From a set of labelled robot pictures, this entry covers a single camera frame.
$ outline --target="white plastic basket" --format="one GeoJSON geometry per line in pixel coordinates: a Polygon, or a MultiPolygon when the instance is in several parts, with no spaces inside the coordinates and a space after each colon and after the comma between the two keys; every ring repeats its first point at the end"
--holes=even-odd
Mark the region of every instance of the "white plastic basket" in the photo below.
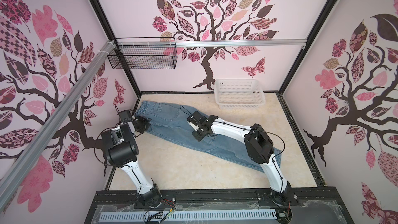
{"type": "Polygon", "coordinates": [[[217,79],[214,93],[221,109],[257,109],[266,103],[258,80],[217,79]]]}

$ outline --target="butterfly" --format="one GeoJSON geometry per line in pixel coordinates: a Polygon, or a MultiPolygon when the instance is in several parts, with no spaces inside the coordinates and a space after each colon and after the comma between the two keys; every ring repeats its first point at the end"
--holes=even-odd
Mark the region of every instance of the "butterfly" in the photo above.
{"type": "Polygon", "coordinates": [[[257,72],[259,73],[265,73],[264,72],[264,64],[265,64],[265,57],[260,59],[260,61],[257,62],[256,67],[243,67],[243,71],[248,72],[249,75],[253,78],[253,76],[255,76],[257,74],[257,72]]]}
{"type": "Polygon", "coordinates": [[[116,104],[121,104],[124,102],[124,91],[126,89],[124,89],[120,83],[115,79],[115,87],[116,87],[116,91],[117,91],[117,96],[113,99],[113,105],[115,106],[116,104]]]}

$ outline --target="jeans pocket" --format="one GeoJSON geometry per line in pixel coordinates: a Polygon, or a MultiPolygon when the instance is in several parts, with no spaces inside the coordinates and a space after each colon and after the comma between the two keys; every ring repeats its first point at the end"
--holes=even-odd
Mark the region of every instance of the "jeans pocket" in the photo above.
{"type": "Polygon", "coordinates": [[[178,108],[160,103],[158,111],[154,113],[154,115],[166,121],[173,121],[175,118],[180,116],[180,110],[178,108]]]}

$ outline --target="aluminum rail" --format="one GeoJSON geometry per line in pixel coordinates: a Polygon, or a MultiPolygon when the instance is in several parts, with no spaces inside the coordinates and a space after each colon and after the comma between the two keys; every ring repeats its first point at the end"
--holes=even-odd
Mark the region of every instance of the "aluminum rail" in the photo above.
{"type": "MultiPolygon", "coordinates": [[[[275,46],[305,45],[306,39],[270,39],[270,40],[224,40],[224,41],[184,41],[176,42],[176,47],[237,47],[237,46],[275,46]]],[[[174,42],[118,42],[123,45],[174,45],[174,42]]]]}
{"type": "Polygon", "coordinates": [[[4,206],[8,203],[14,192],[18,189],[23,179],[28,172],[32,169],[33,165],[38,160],[44,148],[50,142],[55,132],[64,122],[68,113],[76,101],[80,98],[83,91],[90,83],[91,79],[95,76],[98,69],[107,58],[107,53],[114,49],[114,42],[108,41],[98,52],[93,61],[88,66],[87,70],[78,79],[76,84],[72,87],[71,91],[61,101],[59,106],[55,109],[54,113],[44,123],[38,134],[30,142],[21,156],[8,170],[0,182],[0,212],[3,211],[4,206]]]}

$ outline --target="beige floor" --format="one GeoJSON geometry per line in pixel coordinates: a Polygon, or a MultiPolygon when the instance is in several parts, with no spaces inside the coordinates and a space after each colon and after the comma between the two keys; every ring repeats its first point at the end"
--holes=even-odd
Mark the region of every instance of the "beige floor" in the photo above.
{"type": "MultiPolygon", "coordinates": [[[[190,105],[210,115],[242,125],[260,124],[266,131],[281,136],[286,149],[282,153],[281,170],[292,187],[316,187],[296,138],[275,93],[266,93],[266,104],[257,110],[221,110],[214,94],[143,95],[143,100],[190,105]]],[[[283,143],[272,137],[274,147],[283,143]]],[[[160,189],[234,189],[267,188],[264,173],[222,160],[212,155],[190,150],[144,133],[136,139],[143,171],[152,177],[160,189]]],[[[125,172],[117,168],[110,190],[135,190],[125,172]]]]}

